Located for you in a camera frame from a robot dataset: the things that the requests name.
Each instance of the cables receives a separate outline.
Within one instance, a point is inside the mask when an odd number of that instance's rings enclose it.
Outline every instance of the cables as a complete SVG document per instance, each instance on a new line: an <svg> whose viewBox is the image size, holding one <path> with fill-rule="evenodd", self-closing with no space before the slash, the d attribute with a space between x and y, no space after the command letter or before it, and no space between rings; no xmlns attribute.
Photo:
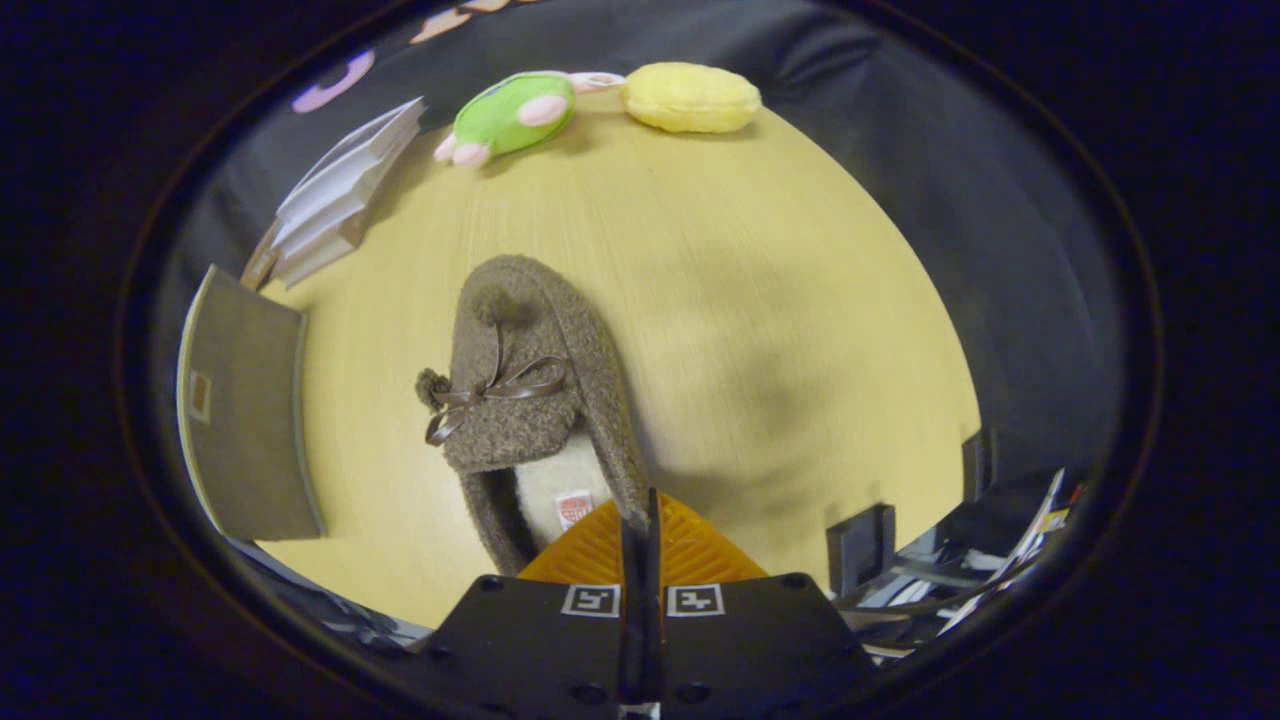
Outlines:
<svg viewBox="0 0 1280 720"><path fill-rule="evenodd" d="M868 615L868 614L874 614L874 615L932 615L933 612L937 612L938 610L943 610L946 607L951 607L952 605L957 605L957 603L965 602L965 601L968 601L970 598L978 597L978 596L980 596L983 593L991 592L992 589L995 589L995 588L997 588L997 587L1000 587L1000 585L1002 585L1002 584L1012 580L1014 578L1021 575L1023 573L1027 571L1028 568L1032 568L1033 565L1036 565L1034 561L1023 562L1021 565L1018 565L1018 566L1010 569L1007 573L1005 573L1004 575L1001 575L998 578L992 578L992 579L987 580L986 583L983 583L983 584L980 584L980 585L978 585L975 588L966 589L966 591L964 591L961 593L954 594L954 596L951 596L948 598L945 598L945 600L932 600L932 601L924 601L924 602L908 602L908 603L904 603L904 605L891 605L888 607L858 607L858 606L854 606L854 607L840 607L838 606L838 601L837 601L836 609L840 611L841 615Z"/></svg>

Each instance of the slipper label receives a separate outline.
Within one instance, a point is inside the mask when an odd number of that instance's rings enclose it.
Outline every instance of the slipper label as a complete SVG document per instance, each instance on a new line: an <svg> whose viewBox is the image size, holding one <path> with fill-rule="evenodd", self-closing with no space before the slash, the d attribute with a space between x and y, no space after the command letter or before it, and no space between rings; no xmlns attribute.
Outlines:
<svg viewBox="0 0 1280 720"><path fill-rule="evenodd" d="M561 519L562 530L572 528L591 510L595 510L595 503L591 501L589 491L580 489L556 496L556 515Z"/></svg>

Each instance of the book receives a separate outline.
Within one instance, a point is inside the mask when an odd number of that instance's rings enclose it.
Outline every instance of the book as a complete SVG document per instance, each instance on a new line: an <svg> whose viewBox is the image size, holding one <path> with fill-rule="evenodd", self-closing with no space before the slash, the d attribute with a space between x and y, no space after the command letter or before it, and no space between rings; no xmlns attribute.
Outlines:
<svg viewBox="0 0 1280 720"><path fill-rule="evenodd" d="M280 229L276 232L271 246L278 247L282 254L288 255L291 250L311 242L333 227L343 223L352 214L365 210L370 200L372 200L374 191L378 190L379 183L387 176L387 172L416 135L416 127L404 128L390 140L387 152L374 159L372 164L367 164L366 159L362 159L360 164L348 165L348 170L340 178L334 173L329 173L328 178L330 181L349 181L349 184L340 193L334 193L332 186L319 188L319 200L314 205L311 214L294 220L292 224L287 224L282 219Z"/></svg>
<svg viewBox="0 0 1280 720"><path fill-rule="evenodd" d="M285 288L291 288L320 268L356 250L365 240L366 218L364 211L353 213L329 228L324 236L288 254L280 254L271 268L271 277L279 278Z"/></svg>
<svg viewBox="0 0 1280 720"><path fill-rule="evenodd" d="M417 136L422 99L365 123L330 149L276 210L270 240L255 252L259 269L292 287L360 246L365 215L387 172Z"/></svg>

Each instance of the light wood surface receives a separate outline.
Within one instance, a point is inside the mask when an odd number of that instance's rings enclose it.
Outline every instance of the light wood surface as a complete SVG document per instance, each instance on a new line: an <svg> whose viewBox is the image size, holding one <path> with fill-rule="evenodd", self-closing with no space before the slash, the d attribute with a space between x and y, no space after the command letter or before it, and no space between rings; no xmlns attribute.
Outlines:
<svg viewBox="0 0 1280 720"><path fill-rule="evenodd" d="M306 452L329 536L262 543L312 580L438 626L493 565L413 393L445 372L470 270L524 254L600 310L655 484L769 573L827 582L824 529L874 502L910 541L961 500L979 427L955 329L906 241L845 170L763 110L673 136L616 94L479 170L415 141L364 246L291 291L310 318Z"/></svg>

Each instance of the pink letter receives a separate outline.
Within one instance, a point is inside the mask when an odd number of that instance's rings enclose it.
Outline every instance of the pink letter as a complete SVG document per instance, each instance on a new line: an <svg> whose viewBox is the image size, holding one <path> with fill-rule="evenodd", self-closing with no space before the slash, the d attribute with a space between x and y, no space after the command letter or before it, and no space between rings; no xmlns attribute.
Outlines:
<svg viewBox="0 0 1280 720"><path fill-rule="evenodd" d="M302 113L310 113L311 110L324 108L330 100L342 95L348 87L356 85L360 78L365 77L365 73L367 73L371 67L374 67L374 51L365 50L347 63L347 74L342 76L342 79L325 88L312 85L306 92L294 97L293 111L301 115Z"/></svg>

